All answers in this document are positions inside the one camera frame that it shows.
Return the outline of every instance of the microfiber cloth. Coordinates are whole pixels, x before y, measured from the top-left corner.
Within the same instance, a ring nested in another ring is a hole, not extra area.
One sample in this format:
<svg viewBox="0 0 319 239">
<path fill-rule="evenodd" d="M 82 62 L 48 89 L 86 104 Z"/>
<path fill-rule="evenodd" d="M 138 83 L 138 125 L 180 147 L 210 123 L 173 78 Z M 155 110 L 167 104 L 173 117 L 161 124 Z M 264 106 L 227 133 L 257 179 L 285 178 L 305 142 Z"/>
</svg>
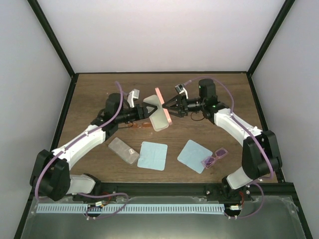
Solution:
<svg viewBox="0 0 319 239">
<path fill-rule="evenodd" d="M 166 153 L 166 144 L 143 142 L 138 167 L 163 171 L 165 168 Z"/>
<path fill-rule="evenodd" d="M 202 160 L 212 155 L 212 151 L 193 140 L 189 140 L 177 157 L 177 160 L 187 167 L 190 167 L 195 172 L 202 173 L 205 168 L 201 163 Z"/>
</svg>

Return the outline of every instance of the white wall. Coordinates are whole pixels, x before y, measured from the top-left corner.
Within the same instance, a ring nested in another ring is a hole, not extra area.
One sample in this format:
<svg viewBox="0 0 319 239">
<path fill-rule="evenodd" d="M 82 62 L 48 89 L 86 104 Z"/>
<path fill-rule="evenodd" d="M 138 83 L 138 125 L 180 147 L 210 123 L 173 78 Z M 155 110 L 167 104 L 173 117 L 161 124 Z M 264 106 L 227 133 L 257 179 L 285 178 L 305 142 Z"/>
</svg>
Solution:
<svg viewBox="0 0 319 239">
<path fill-rule="evenodd" d="M 296 1 L 253 75 L 283 172 L 319 238 L 319 1 Z"/>
<path fill-rule="evenodd" d="M 248 70 L 284 0 L 39 0 L 75 72 Z"/>
<path fill-rule="evenodd" d="M 70 83 L 27 1 L 0 7 L 0 223 L 13 238 L 36 155 L 49 149 Z"/>
</svg>

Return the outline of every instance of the robotic arm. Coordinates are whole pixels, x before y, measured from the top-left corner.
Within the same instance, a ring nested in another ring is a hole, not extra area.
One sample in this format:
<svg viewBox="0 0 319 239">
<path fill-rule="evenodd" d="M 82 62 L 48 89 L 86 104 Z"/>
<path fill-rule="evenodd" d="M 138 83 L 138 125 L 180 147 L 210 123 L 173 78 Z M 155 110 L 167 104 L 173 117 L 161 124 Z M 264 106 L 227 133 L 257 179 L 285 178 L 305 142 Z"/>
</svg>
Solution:
<svg viewBox="0 0 319 239">
<path fill-rule="evenodd" d="M 125 100 L 123 101 L 121 111 L 117 117 L 108 125 L 93 131 L 108 121 L 119 108 L 121 95 L 118 93 L 110 94 L 106 100 L 105 108 L 100 110 L 97 117 L 84 132 L 62 147 L 52 150 L 52 152 L 43 150 L 38 154 L 31 175 L 30 185 L 35 187 L 44 167 L 54 156 L 63 152 L 45 172 L 40 182 L 39 192 L 54 201 L 60 200 L 66 194 L 90 193 L 95 186 L 95 178 L 89 175 L 70 175 L 70 170 L 92 148 L 109 139 L 118 130 L 120 123 L 146 119 L 157 110 L 157 106 L 148 103 L 142 103 L 142 106 L 139 104 L 134 105 L 134 100 L 138 99 L 138 97 L 138 90 L 131 91 L 128 95 L 129 103 Z M 83 134 L 86 134 L 86 136 L 68 147 Z"/>
<path fill-rule="evenodd" d="M 260 143 L 267 155 L 273 170 L 282 167 L 276 136 L 270 130 L 262 131 L 251 126 L 234 113 L 230 108 L 218 101 L 216 87 L 212 79 L 202 79 L 198 83 L 199 98 L 189 99 L 183 85 L 175 87 L 178 95 L 163 104 L 170 114 L 177 117 L 187 116 L 189 112 L 202 111 L 203 116 L 213 124 L 226 130 L 243 147 L 242 167 L 222 179 L 223 191 L 227 196 L 232 195 L 241 187 L 270 173 L 269 167 L 263 158 L 256 143 L 250 135 L 234 119 L 240 122 Z"/>
</svg>

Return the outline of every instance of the wooden table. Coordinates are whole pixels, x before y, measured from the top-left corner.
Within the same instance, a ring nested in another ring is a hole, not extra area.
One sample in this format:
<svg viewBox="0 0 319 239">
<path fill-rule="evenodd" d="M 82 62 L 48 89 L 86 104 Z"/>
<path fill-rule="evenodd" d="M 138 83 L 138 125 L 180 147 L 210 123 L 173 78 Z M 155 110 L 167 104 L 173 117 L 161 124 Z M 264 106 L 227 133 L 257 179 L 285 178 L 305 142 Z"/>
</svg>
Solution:
<svg viewBox="0 0 319 239">
<path fill-rule="evenodd" d="M 208 74 L 223 82 L 235 99 L 234 112 L 251 125 L 261 128 L 255 103 L 245 74 Z M 78 78 L 68 115 L 62 131 L 59 146 L 80 134 L 105 107 L 105 100 L 111 93 L 118 92 L 114 82 L 119 81 L 125 92 L 133 88 L 140 90 L 142 100 L 155 94 L 159 87 L 164 100 L 176 95 L 175 85 L 186 82 L 200 74 L 81 74 Z M 230 106 L 227 93 L 216 84 L 220 101 Z M 198 97 L 198 83 L 187 85 L 190 98 Z M 87 153 L 71 170 L 72 174 L 90 173 L 104 182 L 174 182 L 207 183 L 221 182 L 221 179 L 241 166 L 242 147 L 223 129 L 208 120 L 192 121 L 190 116 L 172 117 L 173 125 L 160 132 L 153 128 L 119 129 L 105 143 Z M 164 171 L 138 168 L 123 161 L 109 148 L 108 144 L 118 137 L 137 152 L 143 141 L 168 145 Z M 214 166 L 198 174 L 177 160 L 177 156 L 189 139 L 211 151 L 224 147 L 229 154 Z"/>
</svg>

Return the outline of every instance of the sunglasses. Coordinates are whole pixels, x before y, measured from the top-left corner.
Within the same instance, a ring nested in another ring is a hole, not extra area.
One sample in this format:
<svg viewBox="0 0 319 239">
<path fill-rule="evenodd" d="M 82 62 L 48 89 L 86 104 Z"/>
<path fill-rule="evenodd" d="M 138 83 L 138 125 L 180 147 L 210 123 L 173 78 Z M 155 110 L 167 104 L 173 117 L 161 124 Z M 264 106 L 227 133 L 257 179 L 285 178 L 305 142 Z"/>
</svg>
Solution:
<svg viewBox="0 0 319 239">
<path fill-rule="evenodd" d="M 216 163 L 216 161 L 220 158 L 225 157 L 228 154 L 228 151 L 224 148 L 220 148 L 215 152 L 216 157 L 214 156 L 209 156 L 205 158 L 201 163 L 205 168 L 210 168 L 211 166 Z"/>
</svg>

